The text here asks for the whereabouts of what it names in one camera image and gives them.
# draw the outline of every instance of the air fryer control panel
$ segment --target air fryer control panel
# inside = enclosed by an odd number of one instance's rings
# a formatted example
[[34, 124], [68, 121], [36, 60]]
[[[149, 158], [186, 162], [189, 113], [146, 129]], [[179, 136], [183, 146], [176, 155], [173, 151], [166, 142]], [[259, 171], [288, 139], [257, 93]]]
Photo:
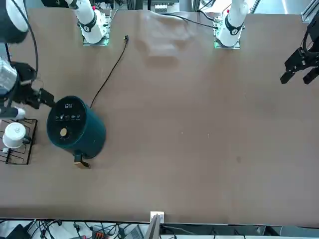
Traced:
[[47, 122], [47, 131], [55, 144], [68, 145], [81, 137], [86, 122], [83, 102], [74, 96], [59, 100], [52, 108]]

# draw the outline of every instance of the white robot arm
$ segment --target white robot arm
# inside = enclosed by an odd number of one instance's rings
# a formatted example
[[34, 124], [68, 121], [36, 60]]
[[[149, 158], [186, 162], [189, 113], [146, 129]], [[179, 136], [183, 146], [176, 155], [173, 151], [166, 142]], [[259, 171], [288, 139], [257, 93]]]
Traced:
[[89, 0], [66, 0], [74, 9], [80, 22], [82, 35], [91, 44], [98, 43], [106, 35], [105, 14], [93, 10]]
[[[106, 35], [105, 15], [93, 10], [89, 0], [66, 1], [74, 9], [85, 39], [91, 44], [99, 42]], [[24, 0], [0, 0], [0, 43], [21, 43], [28, 33], [26, 21]], [[8, 62], [0, 57], [0, 119], [24, 118], [25, 111], [12, 107], [13, 101], [35, 109], [40, 104], [54, 106], [52, 94], [44, 89], [36, 91], [31, 87], [36, 73], [28, 64]]]
[[237, 43], [248, 10], [248, 4], [245, 0], [232, 0], [230, 11], [226, 15], [217, 37], [221, 44], [232, 47]]

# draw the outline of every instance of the metal bracket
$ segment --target metal bracket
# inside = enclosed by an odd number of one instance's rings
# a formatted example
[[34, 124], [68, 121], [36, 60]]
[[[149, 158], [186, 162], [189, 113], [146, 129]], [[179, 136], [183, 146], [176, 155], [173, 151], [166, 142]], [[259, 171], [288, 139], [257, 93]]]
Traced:
[[164, 223], [164, 212], [151, 211], [150, 221], [152, 221], [152, 218], [155, 217], [156, 215], [159, 215], [160, 223]]
[[164, 222], [164, 212], [151, 212], [151, 222], [144, 239], [159, 239], [160, 224]]
[[312, 0], [306, 9], [301, 13], [301, 19], [303, 23], [309, 23], [313, 19], [313, 16], [319, 10], [319, 0]]

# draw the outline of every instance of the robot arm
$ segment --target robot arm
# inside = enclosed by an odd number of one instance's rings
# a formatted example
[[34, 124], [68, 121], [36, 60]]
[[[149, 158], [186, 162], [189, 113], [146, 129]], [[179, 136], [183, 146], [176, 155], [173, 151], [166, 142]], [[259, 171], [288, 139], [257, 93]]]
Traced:
[[107, 33], [105, 14], [97, 9], [93, 10], [90, 0], [66, 0], [66, 2], [75, 11], [82, 35], [87, 42], [98, 43]]
[[[26, 38], [28, 25], [20, 11], [27, 16], [24, 0], [0, 1], [1, 43], [21, 43]], [[0, 119], [24, 118], [23, 109], [11, 107], [13, 101], [35, 109], [40, 104], [54, 105], [53, 95], [44, 89], [36, 91], [31, 87], [35, 75], [35, 70], [28, 64], [9, 63], [0, 57]]]
[[[15, 0], [26, 15], [24, 0]], [[28, 32], [28, 26], [11, 0], [0, 1], [0, 42], [21, 43]]]
[[230, 11], [226, 15], [217, 36], [221, 44], [232, 47], [237, 43], [248, 10], [248, 4], [245, 0], [232, 0]]
[[[313, 42], [307, 49], [307, 37]], [[304, 83], [309, 84], [319, 75], [319, 12], [313, 17], [303, 39], [302, 47], [299, 47], [285, 62], [286, 72], [280, 78], [282, 84], [286, 84], [296, 72], [313, 67], [305, 76]]]

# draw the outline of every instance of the air fryer handle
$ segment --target air fryer handle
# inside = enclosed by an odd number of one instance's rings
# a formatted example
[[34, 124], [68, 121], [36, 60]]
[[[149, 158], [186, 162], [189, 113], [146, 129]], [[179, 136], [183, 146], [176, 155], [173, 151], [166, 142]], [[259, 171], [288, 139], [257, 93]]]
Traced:
[[78, 168], [86, 169], [90, 168], [90, 165], [87, 162], [84, 162], [82, 159], [83, 154], [75, 154], [74, 155], [74, 164]]

